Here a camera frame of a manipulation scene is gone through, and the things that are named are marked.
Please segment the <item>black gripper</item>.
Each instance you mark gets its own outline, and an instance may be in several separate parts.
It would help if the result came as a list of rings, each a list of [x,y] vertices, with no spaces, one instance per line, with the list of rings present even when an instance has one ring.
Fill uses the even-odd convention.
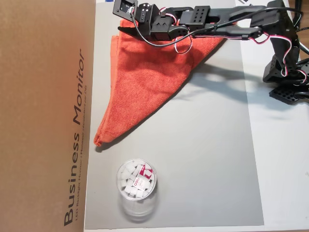
[[[175,22],[174,19],[161,14],[155,4],[149,5],[143,3],[135,6],[134,17],[138,29],[135,27],[119,26],[118,30],[140,41],[143,38],[150,42],[172,41],[178,36],[177,27],[173,25]]]

